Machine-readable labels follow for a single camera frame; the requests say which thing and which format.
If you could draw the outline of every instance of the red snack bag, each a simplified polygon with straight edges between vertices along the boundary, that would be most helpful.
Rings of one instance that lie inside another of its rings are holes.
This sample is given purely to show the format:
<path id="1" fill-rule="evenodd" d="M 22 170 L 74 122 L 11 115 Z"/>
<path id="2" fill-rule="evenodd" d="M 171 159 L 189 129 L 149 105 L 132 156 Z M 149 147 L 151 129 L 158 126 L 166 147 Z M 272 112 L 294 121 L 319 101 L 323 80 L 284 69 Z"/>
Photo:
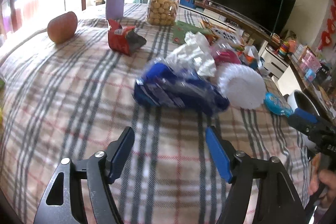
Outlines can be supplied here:
<path id="1" fill-rule="evenodd" d="M 134 32 L 135 26 L 123 29 L 120 23 L 114 20 L 109 19 L 108 22 L 108 42 L 112 50 L 131 55 L 146 44 L 146 39 Z"/>

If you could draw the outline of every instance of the red paper cutout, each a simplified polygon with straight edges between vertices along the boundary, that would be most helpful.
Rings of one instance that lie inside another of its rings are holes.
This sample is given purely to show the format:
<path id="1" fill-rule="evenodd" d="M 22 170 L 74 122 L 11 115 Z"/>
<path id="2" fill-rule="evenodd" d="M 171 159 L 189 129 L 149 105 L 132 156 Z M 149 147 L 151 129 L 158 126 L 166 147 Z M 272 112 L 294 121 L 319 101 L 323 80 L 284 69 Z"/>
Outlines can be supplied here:
<path id="1" fill-rule="evenodd" d="M 330 34 L 335 33 L 335 31 L 336 31 L 336 26 L 335 26 L 335 24 L 334 24 L 334 20 L 328 18 L 328 20 L 327 20 L 327 27 L 328 27 L 328 32 L 329 32 Z"/>
<path id="2" fill-rule="evenodd" d="M 331 37 L 330 37 L 330 33 L 324 31 L 322 32 L 322 43 L 321 45 L 319 46 L 319 50 L 322 50 L 324 46 L 328 46 L 328 45 L 331 45 Z"/>
<path id="3" fill-rule="evenodd" d="M 331 6 L 331 15 L 333 19 L 336 20 L 336 7 L 334 5 Z"/>

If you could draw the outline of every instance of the orange object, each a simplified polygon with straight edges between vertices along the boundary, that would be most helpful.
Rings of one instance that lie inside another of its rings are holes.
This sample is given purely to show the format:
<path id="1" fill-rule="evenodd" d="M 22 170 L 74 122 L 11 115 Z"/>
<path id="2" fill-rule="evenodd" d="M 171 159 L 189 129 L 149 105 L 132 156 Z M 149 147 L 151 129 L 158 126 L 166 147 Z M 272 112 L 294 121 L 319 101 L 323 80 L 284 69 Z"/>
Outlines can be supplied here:
<path id="1" fill-rule="evenodd" d="M 290 53 L 294 53 L 295 52 L 295 48 L 296 48 L 296 42 L 295 40 L 288 40 L 288 43 L 289 43 L 289 50 L 288 52 Z"/>
<path id="2" fill-rule="evenodd" d="M 78 25 L 74 12 L 67 12 L 50 20 L 47 27 L 48 36 L 55 44 L 61 44 L 74 36 Z"/>

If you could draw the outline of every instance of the toy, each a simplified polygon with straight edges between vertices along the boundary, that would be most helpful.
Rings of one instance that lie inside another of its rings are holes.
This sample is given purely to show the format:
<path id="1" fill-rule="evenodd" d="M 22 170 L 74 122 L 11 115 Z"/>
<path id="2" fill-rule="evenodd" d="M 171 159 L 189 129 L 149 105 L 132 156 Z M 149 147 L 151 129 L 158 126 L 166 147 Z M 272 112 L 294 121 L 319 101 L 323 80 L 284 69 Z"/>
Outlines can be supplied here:
<path id="1" fill-rule="evenodd" d="M 289 117 L 293 114 L 293 110 L 287 104 L 287 102 L 285 102 L 283 98 L 280 99 L 279 97 L 275 96 L 273 93 L 266 93 L 264 104 L 271 112 L 276 115 L 285 115 L 286 117 Z"/>
<path id="2" fill-rule="evenodd" d="M 284 59 L 286 57 L 287 53 L 288 53 L 288 50 L 289 50 L 289 43 L 284 42 L 278 50 L 279 57 Z"/>
<path id="3" fill-rule="evenodd" d="M 184 5 L 184 6 L 187 6 L 189 8 L 192 8 L 192 9 L 196 8 L 194 0 L 181 0 L 180 5 Z"/>

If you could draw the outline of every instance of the plastic bag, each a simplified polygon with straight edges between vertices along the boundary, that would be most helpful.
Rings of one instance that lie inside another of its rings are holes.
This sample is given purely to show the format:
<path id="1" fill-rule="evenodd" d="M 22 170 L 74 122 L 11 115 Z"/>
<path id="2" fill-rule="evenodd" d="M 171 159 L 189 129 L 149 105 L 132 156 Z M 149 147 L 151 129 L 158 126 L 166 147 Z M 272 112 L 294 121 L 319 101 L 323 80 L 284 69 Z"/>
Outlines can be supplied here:
<path id="1" fill-rule="evenodd" d="M 216 65 L 206 37 L 200 32 L 187 32 L 184 40 L 185 44 L 173 50 L 167 56 L 166 62 L 180 67 L 192 64 L 199 76 L 214 77 Z"/>
<path id="2" fill-rule="evenodd" d="M 192 66 L 175 67 L 178 69 L 173 70 L 161 58 L 152 61 L 135 81 L 134 99 L 144 106 L 191 108 L 209 116 L 228 108 L 228 99 Z"/>
<path id="3" fill-rule="evenodd" d="M 265 77 L 269 75 L 269 71 L 264 68 L 263 63 L 260 60 L 256 47 L 246 46 L 242 54 L 239 56 L 239 59 L 246 66 L 259 71 L 261 76 Z"/>
<path id="4" fill-rule="evenodd" d="M 241 64 L 236 51 L 224 40 L 217 41 L 216 44 L 211 47 L 211 55 L 217 66 L 227 62 Z"/>
<path id="5" fill-rule="evenodd" d="M 265 82 L 250 67 L 225 63 L 218 67 L 216 79 L 221 95 L 235 107 L 255 109 L 264 102 Z"/>

